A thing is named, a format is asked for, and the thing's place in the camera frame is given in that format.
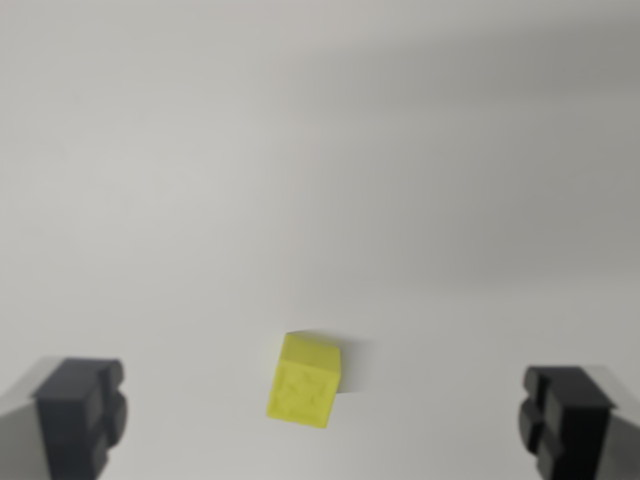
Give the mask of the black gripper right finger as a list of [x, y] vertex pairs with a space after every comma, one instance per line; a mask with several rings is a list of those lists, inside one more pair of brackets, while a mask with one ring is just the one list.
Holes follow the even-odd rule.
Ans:
[[639, 477], [639, 396], [602, 366], [530, 366], [519, 435], [545, 480]]

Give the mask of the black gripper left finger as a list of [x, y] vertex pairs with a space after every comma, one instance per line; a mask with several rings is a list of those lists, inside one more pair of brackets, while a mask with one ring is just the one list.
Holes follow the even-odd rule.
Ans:
[[97, 479], [128, 404], [118, 359], [39, 359], [1, 393], [3, 479]]

